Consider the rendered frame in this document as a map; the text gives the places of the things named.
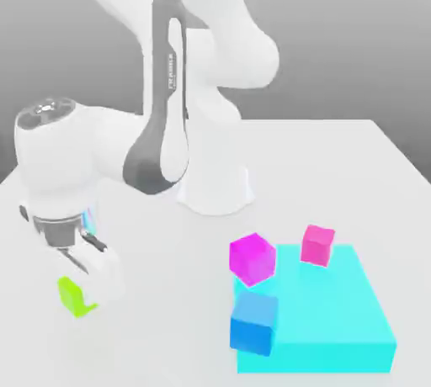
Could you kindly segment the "small pink cube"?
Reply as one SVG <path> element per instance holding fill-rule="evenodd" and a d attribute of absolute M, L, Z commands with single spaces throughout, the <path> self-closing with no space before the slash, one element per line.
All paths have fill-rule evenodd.
<path fill-rule="evenodd" d="M 329 264 L 335 230 L 308 225 L 301 243 L 300 260 L 326 268 Z"/>

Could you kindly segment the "large cyan box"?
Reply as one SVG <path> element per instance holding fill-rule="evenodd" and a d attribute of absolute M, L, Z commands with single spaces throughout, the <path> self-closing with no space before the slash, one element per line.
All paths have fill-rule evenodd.
<path fill-rule="evenodd" d="M 388 373 L 396 338 L 350 245 L 333 247 L 326 268 L 301 262 L 300 245 L 277 247 L 273 277 L 243 291 L 275 296 L 278 323 L 268 357 L 237 351 L 240 374 Z"/>

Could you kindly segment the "small magenta cube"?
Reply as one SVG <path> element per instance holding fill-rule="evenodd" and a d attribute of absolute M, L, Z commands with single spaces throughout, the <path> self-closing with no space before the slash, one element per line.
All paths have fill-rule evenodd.
<path fill-rule="evenodd" d="M 258 233 L 232 241 L 229 268 L 247 286 L 272 277 L 276 266 L 276 248 Z"/>

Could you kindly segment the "small blue cube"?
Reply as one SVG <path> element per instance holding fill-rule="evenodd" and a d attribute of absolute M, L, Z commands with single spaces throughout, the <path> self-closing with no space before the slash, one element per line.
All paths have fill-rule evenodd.
<path fill-rule="evenodd" d="M 278 323 L 279 300 L 275 296 L 241 292 L 230 319 L 230 347 L 268 357 Z"/>

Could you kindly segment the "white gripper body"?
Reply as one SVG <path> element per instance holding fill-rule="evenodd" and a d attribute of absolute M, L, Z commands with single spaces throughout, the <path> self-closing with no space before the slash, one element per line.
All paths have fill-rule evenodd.
<path fill-rule="evenodd" d="M 85 305 L 108 305 L 125 295 L 120 258 L 93 234 L 76 234 L 75 243 L 59 250 L 62 273 L 82 291 Z"/>

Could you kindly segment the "small green cube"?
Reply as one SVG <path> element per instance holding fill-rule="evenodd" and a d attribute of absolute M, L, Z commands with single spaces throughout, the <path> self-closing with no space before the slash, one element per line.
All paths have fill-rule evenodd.
<path fill-rule="evenodd" d="M 92 303 L 87 305 L 84 300 L 82 289 L 71 279 L 63 276 L 57 281 L 58 291 L 62 304 L 76 317 L 83 317 L 98 305 Z"/>

